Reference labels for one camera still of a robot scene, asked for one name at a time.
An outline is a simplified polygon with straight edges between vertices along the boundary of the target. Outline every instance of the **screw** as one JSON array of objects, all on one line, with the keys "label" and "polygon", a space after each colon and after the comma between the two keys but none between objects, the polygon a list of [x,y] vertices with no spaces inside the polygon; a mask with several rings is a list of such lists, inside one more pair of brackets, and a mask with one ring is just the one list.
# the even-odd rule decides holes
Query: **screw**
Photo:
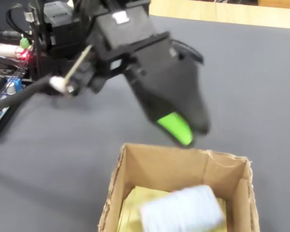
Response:
[{"label": "screw", "polygon": [[68,86],[67,90],[69,93],[72,93],[74,91],[74,87],[73,86]]}]

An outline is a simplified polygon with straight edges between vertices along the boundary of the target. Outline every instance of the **cable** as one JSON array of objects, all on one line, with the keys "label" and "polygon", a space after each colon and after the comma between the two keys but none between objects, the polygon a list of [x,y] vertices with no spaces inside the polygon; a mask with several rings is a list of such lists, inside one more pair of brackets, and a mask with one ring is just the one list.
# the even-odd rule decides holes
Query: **cable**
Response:
[{"label": "cable", "polygon": [[34,48],[37,51],[36,55],[36,63],[37,63],[37,71],[38,71],[38,77],[40,78],[42,76],[42,63],[41,63],[41,46],[40,46],[40,41],[39,37],[37,34],[37,30],[35,28],[34,23],[31,23],[31,29],[33,31],[33,36],[34,36]]},{"label": "cable", "polygon": [[30,97],[32,97],[35,93],[39,92],[42,88],[48,85],[49,80],[51,78],[51,75],[47,75],[41,79],[39,79],[37,82],[32,83],[25,89],[23,89],[21,92],[18,92],[8,98],[5,98],[0,101],[0,109],[9,107],[11,105],[20,104],[26,100],[28,100]]},{"label": "cable", "polygon": [[171,40],[172,45],[177,50],[185,53],[186,55],[190,55],[196,62],[200,62],[201,64],[204,63],[203,56],[195,50],[193,47],[179,41],[179,40]]},{"label": "cable", "polygon": [[18,25],[16,25],[16,23],[13,21],[12,19],[12,10],[14,10],[15,8],[22,8],[24,10],[26,10],[21,4],[16,4],[14,7],[10,8],[6,14],[5,14],[5,20],[7,22],[7,24],[15,31],[21,33],[24,35],[24,37],[27,37],[29,39],[32,39],[33,36],[30,35],[29,33],[25,32],[24,30],[22,30]]}]

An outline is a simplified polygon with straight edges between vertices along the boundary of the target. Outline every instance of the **wooden surface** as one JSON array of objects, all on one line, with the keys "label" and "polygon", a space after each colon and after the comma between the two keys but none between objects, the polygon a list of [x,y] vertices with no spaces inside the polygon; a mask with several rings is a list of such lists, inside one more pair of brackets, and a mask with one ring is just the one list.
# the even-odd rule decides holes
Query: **wooden surface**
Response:
[{"label": "wooden surface", "polygon": [[290,9],[193,0],[152,0],[150,14],[165,17],[290,28]]},{"label": "wooden surface", "polygon": [[290,8],[290,0],[259,0],[259,6]]}]

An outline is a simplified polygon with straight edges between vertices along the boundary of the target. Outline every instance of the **gray mat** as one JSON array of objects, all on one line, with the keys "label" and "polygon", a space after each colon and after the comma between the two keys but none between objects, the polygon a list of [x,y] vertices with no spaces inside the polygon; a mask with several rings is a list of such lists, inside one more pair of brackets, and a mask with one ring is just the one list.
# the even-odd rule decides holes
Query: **gray mat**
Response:
[{"label": "gray mat", "polygon": [[[205,57],[213,127],[197,147],[247,156],[261,231],[290,231],[290,30],[153,19]],[[124,142],[172,145],[123,77],[72,102],[35,96],[0,139],[0,232],[95,231]]]}]

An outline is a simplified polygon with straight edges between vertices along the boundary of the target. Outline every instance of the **cardboard box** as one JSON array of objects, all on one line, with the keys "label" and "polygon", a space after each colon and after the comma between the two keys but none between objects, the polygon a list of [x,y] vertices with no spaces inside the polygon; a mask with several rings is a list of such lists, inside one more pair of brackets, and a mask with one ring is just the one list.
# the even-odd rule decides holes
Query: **cardboard box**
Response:
[{"label": "cardboard box", "polygon": [[125,144],[111,176],[99,232],[116,232],[123,200],[135,186],[175,191],[209,185],[226,200],[228,232],[260,232],[246,157],[211,150]]}]

